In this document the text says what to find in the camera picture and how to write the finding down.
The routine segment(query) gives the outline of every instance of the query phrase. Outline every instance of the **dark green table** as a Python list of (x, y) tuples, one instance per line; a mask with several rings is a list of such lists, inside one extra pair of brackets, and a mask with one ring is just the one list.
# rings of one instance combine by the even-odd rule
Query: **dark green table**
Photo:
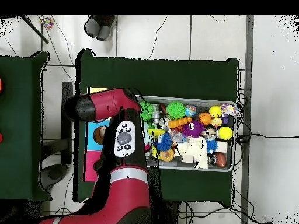
[(47, 60), (47, 52), (29, 58), (0, 56), (0, 199), (51, 200), (39, 184), (40, 85)]
[[(95, 57), (82, 50), (76, 59), (76, 93), (87, 87), (137, 88), (142, 95), (236, 101), (238, 60), (167, 61)], [(91, 196), (94, 183), (82, 181), (85, 123), (75, 125), (74, 201)], [(220, 201), (231, 206), (232, 171), (161, 170), (164, 200)]]

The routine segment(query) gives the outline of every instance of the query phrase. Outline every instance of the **blue block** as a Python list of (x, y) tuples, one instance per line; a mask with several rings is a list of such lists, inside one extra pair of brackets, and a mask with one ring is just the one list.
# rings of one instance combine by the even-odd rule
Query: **blue block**
[(88, 123), (88, 137), (87, 137), (87, 150), (88, 151), (102, 151), (103, 145), (99, 145), (93, 140), (93, 132), (99, 126), (109, 126), (109, 120), (101, 123)]

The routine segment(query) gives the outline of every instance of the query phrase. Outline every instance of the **yellow ball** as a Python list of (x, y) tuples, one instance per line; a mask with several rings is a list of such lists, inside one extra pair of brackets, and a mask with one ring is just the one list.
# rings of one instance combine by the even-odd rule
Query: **yellow ball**
[(232, 130), (230, 127), (221, 127), (216, 131), (216, 136), (222, 140), (229, 140), (232, 137)]
[(219, 118), (221, 116), (221, 109), (220, 106), (212, 106), (208, 113), (212, 116), (212, 118)]
[(161, 157), (159, 156), (159, 154), (154, 146), (152, 146), (152, 157), (158, 158), (159, 160), (161, 160)]

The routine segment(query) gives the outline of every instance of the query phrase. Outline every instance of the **gray bin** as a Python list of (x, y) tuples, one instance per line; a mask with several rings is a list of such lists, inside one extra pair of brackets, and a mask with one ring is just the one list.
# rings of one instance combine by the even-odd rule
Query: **gray bin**
[[(196, 115), (193, 117), (194, 119), (198, 119), (198, 116), (200, 113), (208, 112), (209, 108), (211, 106), (227, 103), (237, 106), (234, 102), (230, 101), (219, 101), (219, 100), (199, 100), (199, 99), (184, 99), (184, 98), (171, 98), (171, 97), (158, 97), (158, 96), (143, 96), (144, 100), (149, 103), (163, 103), (167, 106), (170, 102), (181, 102), (182, 104), (188, 105), (192, 104), (196, 106)], [(142, 98), (137, 96), (137, 99), (139, 102), (142, 101)], [(180, 157), (175, 157), (170, 162), (163, 162), (159, 161), (159, 167), (161, 169), (176, 169), (176, 170), (193, 170), (193, 171), (211, 171), (211, 172), (229, 172), (232, 170), (232, 161), (234, 160), (234, 150), (235, 150), (235, 138), (236, 138), (236, 124), (237, 124), (237, 118), (229, 116), (228, 117), (228, 124), (222, 125), (222, 126), (228, 126), (233, 131), (233, 136), (230, 140), (228, 140), (228, 146), (227, 146), (227, 164), (225, 167), (220, 168), (218, 166), (208, 166), (208, 169), (195, 169), (194, 163), (183, 163), (181, 161)], [(157, 166), (157, 161), (150, 156), (147, 160), (148, 167), (150, 166)]]

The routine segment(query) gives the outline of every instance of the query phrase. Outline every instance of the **orange ball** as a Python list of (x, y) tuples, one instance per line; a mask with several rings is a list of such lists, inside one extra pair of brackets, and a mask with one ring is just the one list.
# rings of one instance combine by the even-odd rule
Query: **orange ball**
[(199, 114), (199, 122), (202, 123), (203, 125), (211, 124), (211, 121), (212, 121), (212, 117), (210, 113)]

